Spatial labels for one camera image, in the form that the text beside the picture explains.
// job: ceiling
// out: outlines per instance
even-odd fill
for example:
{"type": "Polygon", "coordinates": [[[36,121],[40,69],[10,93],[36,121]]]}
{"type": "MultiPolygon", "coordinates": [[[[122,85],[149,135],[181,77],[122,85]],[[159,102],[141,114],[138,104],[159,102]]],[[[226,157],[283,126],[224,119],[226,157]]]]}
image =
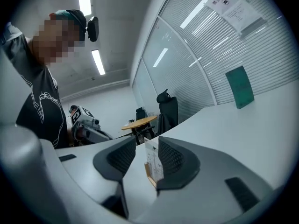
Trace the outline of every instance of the ceiling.
{"type": "MultiPolygon", "coordinates": [[[[85,47],[76,47],[73,53],[51,64],[50,71],[58,82],[60,97],[108,87],[129,79],[131,61],[144,15],[150,0],[91,0],[92,16],[99,18],[100,35],[91,42],[86,34],[85,47]],[[105,75],[100,76],[91,50],[99,49],[105,75]]],[[[38,31],[50,13],[59,9],[79,9],[78,0],[24,0],[12,18],[26,37],[38,31]]]]}

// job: green board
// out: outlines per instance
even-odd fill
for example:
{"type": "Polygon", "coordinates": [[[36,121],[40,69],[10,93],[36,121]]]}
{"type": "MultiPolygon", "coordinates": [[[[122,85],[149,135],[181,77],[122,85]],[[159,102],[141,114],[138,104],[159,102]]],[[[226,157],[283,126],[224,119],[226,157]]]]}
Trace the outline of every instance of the green board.
{"type": "Polygon", "coordinates": [[[250,81],[243,66],[231,70],[225,75],[234,94],[235,103],[238,109],[241,109],[254,101],[250,81]]]}

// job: round wooden table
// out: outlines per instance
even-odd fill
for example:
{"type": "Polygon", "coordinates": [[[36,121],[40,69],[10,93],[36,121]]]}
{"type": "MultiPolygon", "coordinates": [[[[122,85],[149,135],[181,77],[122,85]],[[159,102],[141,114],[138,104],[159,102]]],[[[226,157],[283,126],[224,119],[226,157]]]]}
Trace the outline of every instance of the round wooden table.
{"type": "Polygon", "coordinates": [[[137,132],[136,132],[135,128],[137,128],[139,126],[142,126],[142,125],[146,125],[146,124],[148,124],[149,122],[153,121],[156,118],[157,118],[156,115],[145,117],[143,119],[139,119],[139,120],[136,120],[136,121],[134,121],[132,123],[129,123],[128,126],[123,126],[123,127],[121,127],[121,129],[122,130],[132,129],[133,135],[136,136],[137,145],[140,145],[140,142],[139,142],[139,139],[138,139],[137,132]]]}

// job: white desk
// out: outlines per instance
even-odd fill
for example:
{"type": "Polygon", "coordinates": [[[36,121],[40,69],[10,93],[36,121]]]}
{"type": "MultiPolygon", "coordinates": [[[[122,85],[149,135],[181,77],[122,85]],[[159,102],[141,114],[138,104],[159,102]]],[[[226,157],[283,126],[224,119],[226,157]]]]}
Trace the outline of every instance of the white desk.
{"type": "MultiPolygon", "coordinates": [[[[273,188],[284,184],[298,154],[299,81],[255,96],[242,109],[235,103],[202,109],[161,136],[223,151],[260,175],[273,188]]],[[[124,178],[129,219],[151,206],[156,191],[146,177],[144,144],[136,148],[124,178]]]]}

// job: black t-shirt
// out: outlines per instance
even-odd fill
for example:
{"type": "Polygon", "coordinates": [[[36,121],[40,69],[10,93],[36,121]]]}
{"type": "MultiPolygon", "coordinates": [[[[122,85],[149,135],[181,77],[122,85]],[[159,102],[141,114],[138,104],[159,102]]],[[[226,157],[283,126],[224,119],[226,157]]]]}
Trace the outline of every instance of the black t-shirt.
{"type": "Polygon", "coordinates": [[[4,51],[31,88],[16,123],[32,130],[54,148],[69,147],[66,118],[59,100],[57,83],[45,65],[31,54],[24,34],[7,41],[4,51]]]}

